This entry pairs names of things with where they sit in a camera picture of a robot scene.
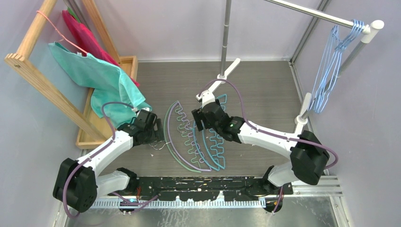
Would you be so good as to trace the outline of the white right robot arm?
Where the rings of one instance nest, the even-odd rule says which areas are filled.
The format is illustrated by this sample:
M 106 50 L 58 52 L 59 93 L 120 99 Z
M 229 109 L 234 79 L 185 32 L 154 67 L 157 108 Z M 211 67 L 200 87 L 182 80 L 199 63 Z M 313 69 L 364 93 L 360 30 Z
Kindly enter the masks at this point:
M 317 185 L 330 158 L 312 132 L 287 134 L 264 128 L 243 117 L 229 116 L 219 101 L 192 110 L 192 115 L 199 131 L 213 129 L 226 141 L 256 145 L 288 159 L 266 171 L 262 187 L 268 194 L 275 194 L 281 186 L 295 181 Z

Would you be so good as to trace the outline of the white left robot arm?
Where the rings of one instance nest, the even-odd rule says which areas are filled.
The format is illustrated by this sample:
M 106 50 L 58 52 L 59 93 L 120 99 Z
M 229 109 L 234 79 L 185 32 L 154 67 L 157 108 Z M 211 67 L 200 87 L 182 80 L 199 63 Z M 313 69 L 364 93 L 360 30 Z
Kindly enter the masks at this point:
M 133 147 L 163 141 L 163 125 L 155 113 L 142 109 L 133 122 L 121 125 L 102 145 L 73 160 L 65 159 L 59 168 L 52 196 L 67 208 L 82 213 L 99 197 L 113 192 L 133 195 L 139 188 L 137 174 L 120 167 L 101 175 L 116 158 Z

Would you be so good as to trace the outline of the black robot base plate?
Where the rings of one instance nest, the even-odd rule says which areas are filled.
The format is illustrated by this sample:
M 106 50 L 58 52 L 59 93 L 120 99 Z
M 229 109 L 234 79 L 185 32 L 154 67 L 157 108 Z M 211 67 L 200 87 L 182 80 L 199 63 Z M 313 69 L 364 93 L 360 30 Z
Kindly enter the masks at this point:
M 144 200 L 157 196 L 160 201 L 256 201 L 260 197 L 275 196 L 279 188 L 268 188 L 268 181 L 255 176 L 212 177 L 138 177 L 128 191 L 117 191 L 125 198 L 137 195 Z

